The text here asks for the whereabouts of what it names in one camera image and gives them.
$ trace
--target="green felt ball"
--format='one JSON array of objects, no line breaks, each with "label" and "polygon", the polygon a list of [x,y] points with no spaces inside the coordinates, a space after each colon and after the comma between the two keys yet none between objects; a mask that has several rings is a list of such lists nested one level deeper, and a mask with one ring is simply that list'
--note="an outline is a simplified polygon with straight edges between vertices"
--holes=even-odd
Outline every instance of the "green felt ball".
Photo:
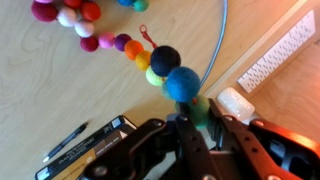
[{"label": "green felt ball", "polygon": [[136,0],[133,3],[133,9],[137,12],[143,12],[149,7],[149,2],[147,0]]},{"label": "green felt ball", "polygon": [[146,78],[147,78],[148,82],[154,86],[162,86],[162,84],[163,84],[162,77],[157,76],[153,72],[151,66],[149,66],[146,71]]},{"label": "green felt ball", "polygon": [[209,123],[210,103],[208,98],[202,95],[197,95],[195,99],[196,103],[194,103],[193,101],[187,103],[189,107],[189,118],[192,121],[193,125],[198,130],[201,130],[203,128],[206,128]]},{"label": "green felt ball", "polygon": [[167,88],[166,82],[164,82],[164,83],[162,84],[161,94],[162,94],[162,96],[164,96],[166,99],[172,100],[172,97],[170,96],[170,94],[169,94],[169,92],[168,92],[168,88]]}]

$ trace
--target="dark navy felt ball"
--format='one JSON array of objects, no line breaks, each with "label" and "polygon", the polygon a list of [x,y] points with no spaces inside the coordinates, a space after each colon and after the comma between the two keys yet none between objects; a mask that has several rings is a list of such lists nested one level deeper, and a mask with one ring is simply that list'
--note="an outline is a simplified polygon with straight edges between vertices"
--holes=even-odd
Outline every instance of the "dark navy felt ball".
[{"label": "dark navy felt ball", "polygon": [[200,78],[192,69],[177,67],[165,81],[170,97],[177,102],[191,101],[200,90]]},{"label": "dark navy felt ball", "polygon": [[151,54],[151,68],[160,77],[167,77],[170,71],[181,64],[181,58],[170,46],[157,47]]}]

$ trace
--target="pen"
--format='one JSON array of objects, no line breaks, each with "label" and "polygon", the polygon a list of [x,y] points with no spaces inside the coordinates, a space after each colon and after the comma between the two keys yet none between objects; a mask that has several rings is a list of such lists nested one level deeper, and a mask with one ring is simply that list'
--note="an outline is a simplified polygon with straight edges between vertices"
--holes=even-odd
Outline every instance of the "pen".
[{"label": "pen", "polygon": [[51,159],[54,155],[56,155],[61,149],[66,146],[70,141],[72,141],[75,137],[81,134],[87,127],[88,122],[82,124],[79,128],[77,128],[73,133],[71,133],[65,140],[63,140],[59,145],[53,148],[52,151],[43,159],[43,162],[47,162]]}]

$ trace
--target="wood grain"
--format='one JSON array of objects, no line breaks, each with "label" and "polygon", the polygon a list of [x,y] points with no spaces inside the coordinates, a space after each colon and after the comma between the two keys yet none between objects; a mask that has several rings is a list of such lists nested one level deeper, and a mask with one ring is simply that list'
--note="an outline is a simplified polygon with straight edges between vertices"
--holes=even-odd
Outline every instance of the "wood grain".
[{"label": "wood grain", "polygon": [[319,70],[312,44],[249,100],[263,118],[320,142]]},{"label": "wood grain", "polygon": [[264,53],[266,53],[285,33],[287,33],[304,15],[311,9],[315,12],[316,29],[320,28],[320,2],[317,0],[297,1],[279,20],[274,23],[263,36],[261,36],[229,69],[221,74],[220,78],[204,93],[208,97],[215,98],[219,92],[227,87],[233,87],[245,98],[250,98],[264,87],[272,77],[276,76],[287,64],[291,62],[299,53],[301,53],[310,44],[313,44],[320,38],[320,31],[316,33],[298,48],[288,59],[282,63],[268,78],[259,84],[251,93],[247,93],[238,83],[237,79],[251,67]]},{"label": "wood grain", "polygon": [[[294,2],[230,1],[221,51],[225,55],[204,89]],[[144,73],[123,53],[82,51],[73,28],[36,21],[31,3],[4,1],[0,7],[1,177],[33,179],[44,166],[46,153],[85,121],[90,120],[88,128],[56,157],[119,114],[140,125],[148,118],[165,119],[174,112],[173,102],[149,85]],[[116,1],[98,3],[103,16],[95,22],[97,34],[105,30],[128,33],[151,51],[138,30],[145,24],[158,45],[175,47],[184,66],[204,75],[220,32],[222,1],[153,0],[144,13]]]}]

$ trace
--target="white felt ball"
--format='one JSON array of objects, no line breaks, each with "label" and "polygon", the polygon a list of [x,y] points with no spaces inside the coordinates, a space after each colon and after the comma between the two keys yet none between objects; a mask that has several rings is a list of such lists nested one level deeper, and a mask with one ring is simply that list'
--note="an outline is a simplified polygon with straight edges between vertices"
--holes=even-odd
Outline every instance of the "white felt ball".
[{"label": "white felt ball", "polygon": [[94,33],[94,26],[92,22],[87,20],[80,20],[75,25],[74,28],[80,37],[90,37]]},{"label": "white felt ball", "polygon": [[72,27],[77,22],[77,14],[74,9],[64,6],[60,9],[57,19],[62,26]]}]

